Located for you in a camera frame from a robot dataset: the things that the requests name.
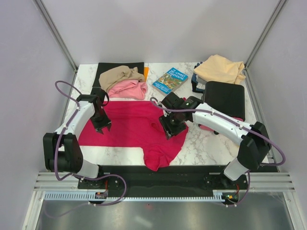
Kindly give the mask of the magenta t shirt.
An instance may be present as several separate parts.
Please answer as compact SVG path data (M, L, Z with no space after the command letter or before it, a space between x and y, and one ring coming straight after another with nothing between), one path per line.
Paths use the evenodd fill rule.
M163 111L149 101L111 101L105 112L111 120L111 128L96 132L88 121L79 136L81 146L139 147L147 168L157 171L170 165L181 151L188 127L167 139L159 122Z

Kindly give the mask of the blue illustrated paperback book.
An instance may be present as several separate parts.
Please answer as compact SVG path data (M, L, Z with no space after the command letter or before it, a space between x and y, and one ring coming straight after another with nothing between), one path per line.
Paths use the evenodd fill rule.
M157 89L163 95L174 92L188 80L188 75L182 73L176 68L171 68L164 75L152 83L152 87Z

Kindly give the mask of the black pink drawer organizer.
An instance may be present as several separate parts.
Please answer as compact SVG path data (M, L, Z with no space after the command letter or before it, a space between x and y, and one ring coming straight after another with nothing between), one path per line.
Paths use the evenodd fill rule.
M240 121L246 120L245 88L242 85L210 81L202 99L213 109Z

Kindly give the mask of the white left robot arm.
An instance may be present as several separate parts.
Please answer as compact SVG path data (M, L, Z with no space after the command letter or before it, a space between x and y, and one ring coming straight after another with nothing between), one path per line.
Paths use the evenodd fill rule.
M45 167L54 172L59 181L72 175L88 179L94 188L101 188L105 176L99 173L97 164L83 158L78 139L89 121L97 133L103 134L104 128L110 130L111 120L104 110L109 96L97 89L93 94L80 94L74 102L76 106L64 123L53 133L43 136Z

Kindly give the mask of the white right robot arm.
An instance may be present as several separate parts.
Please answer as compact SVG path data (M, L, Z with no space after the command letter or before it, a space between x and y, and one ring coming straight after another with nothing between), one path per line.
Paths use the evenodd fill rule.
M237 157L227 164L220 176L224 188L232 188L242 174L257 170L271 150L264 124L256 122L252 125L237 120L194 96L184 100L171 92L158 106L167 112L159 118L167 138L184 131L186 122L190 121L224 135L239 146Z

